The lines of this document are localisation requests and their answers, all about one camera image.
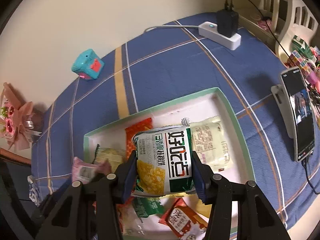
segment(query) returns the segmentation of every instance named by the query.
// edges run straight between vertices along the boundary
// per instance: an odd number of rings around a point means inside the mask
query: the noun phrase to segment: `phone screen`
[[[298,161],[315,146],[310,98],[299,69],[283,73],[282,79],[289,94],[297,132]]]

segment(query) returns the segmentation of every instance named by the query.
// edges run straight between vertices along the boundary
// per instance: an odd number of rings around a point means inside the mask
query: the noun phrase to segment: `power strip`
[[[241,35],[236,33],[230,38],[218,33],[218,26],[211,22],[204,22],[199,25],[199,34],[212,41],[215,41],[228,49],[235,50],[241,45]]]

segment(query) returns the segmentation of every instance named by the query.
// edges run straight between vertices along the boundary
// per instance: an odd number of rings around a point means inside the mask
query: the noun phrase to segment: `phone stand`
[[[271,93],[273,94],[277,105],[280,109],[282,118],[284,120],[285,127],[287,129],[288,136],[294,138],[294,119],[292,116],[292,110],[289,98],[283,91],[282,85],[276,85],[271,87]]]

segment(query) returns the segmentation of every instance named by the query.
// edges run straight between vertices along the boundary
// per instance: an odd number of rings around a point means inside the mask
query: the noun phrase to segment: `blue cube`
[[[104,62],[93,49],[87,49],[78,56],[71,70],[85,80],[92,80],[98,78],[103,66]]]

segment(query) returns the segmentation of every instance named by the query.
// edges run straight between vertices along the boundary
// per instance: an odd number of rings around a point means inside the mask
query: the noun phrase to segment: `yellow snack package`
[[[192,150],[197,152],[201,163],[209,165],[213,172],[231,167],[233,162],[219,116],[191,123],[190,128]]]
[[[155,128],[136,134],[133,141],[138,178],[132,195],[163,196],[192,189],[189,127]]]

